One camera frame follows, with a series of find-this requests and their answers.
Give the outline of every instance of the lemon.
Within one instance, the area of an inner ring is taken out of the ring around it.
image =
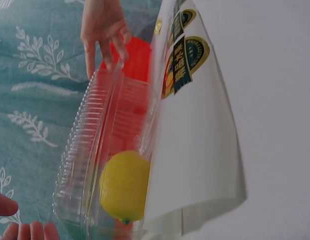
[[[144,217],[151,163],[136,151],[115,154],[99,179],[100,204],[125,224]]]

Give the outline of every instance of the teal blanket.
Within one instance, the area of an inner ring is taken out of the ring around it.
[[[9,223],[57,222],[56,175],[88,84],[79,38],[83,3],[0,0],[0,193],[19,203],[14,216],[0,217],[0,237]],[[135,36],[151,40],[160,5],[122,0]]]

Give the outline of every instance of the clear plastic container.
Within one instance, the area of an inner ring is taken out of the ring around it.
[[[53,194],[53,210],[74,240],[139,240],[143,220],[125,224],[100,205],[99,179],[115,154],[133,150],[150,161],[157,104],[148,83],[99,70],[77,112]]]

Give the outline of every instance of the hand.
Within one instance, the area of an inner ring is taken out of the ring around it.
[[[0,240],[59,240],[60,236],[53,223],[47,223],[44,227],[34,221],[30,225],[16,223],[8,225]]]
[[[17,202],[0,194],[0,216],[12,216],[19,209]],[[58,240],[60,239],[56,227],[52,223],[44,227],[40,222],[33,222],[31,225],[16,223],[10,224],[0,240]]]
[[[17,202],[0,194],[0,216],[8,217],[14,215],[19,209]]]
[[[110,49],[112,42],[123,61],[129,55],[125,44],[131,33],[124,19],[120,0],[86,0],[84,4],[80,38],[84,44],[87,76],[91,79],[95,71],[95,43],[99,47],[108,69],[114,67]]]

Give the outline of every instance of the white paper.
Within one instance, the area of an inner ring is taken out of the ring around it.
[[[166,6],[159,13],[163,28],[152,43],[152,64],[155,81],[163,82],[163,41],[175,3],[162,4]],[[192,1],[185,1],[180,9],[196,10]],[[197,230],[245,199],[232,112],[198,12],[184,33],[205,40],[210,53],[191,75],[192,82],[161,101],[143,225],[159,234]]]

